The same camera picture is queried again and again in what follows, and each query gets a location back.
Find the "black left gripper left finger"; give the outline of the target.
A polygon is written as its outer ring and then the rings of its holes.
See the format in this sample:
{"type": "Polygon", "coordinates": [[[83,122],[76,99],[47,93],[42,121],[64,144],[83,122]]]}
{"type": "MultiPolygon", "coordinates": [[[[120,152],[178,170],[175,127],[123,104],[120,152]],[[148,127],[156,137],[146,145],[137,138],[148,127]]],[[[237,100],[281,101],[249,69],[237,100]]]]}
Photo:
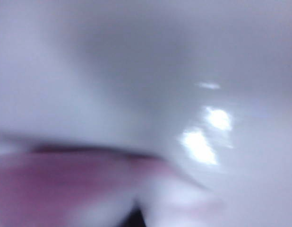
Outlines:
{"type": "Polygon", "coordinates": [[[122,223],[122,227],[131,227],[132,226],[132,213],[130,213],[127,218],[124,220],[124,222],[122,223]]]}

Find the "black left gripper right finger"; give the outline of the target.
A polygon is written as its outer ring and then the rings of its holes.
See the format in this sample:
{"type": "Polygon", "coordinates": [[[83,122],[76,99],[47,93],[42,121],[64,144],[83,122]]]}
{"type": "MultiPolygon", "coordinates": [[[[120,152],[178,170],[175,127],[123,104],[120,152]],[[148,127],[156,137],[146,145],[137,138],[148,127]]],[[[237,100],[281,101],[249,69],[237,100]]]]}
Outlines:
{"type": "Polygon", "coordinates": [[[146,227],[142,210],[139,205],[134,207],[134,211],[132,213],[132,226],[133,227],[146,227]]]}

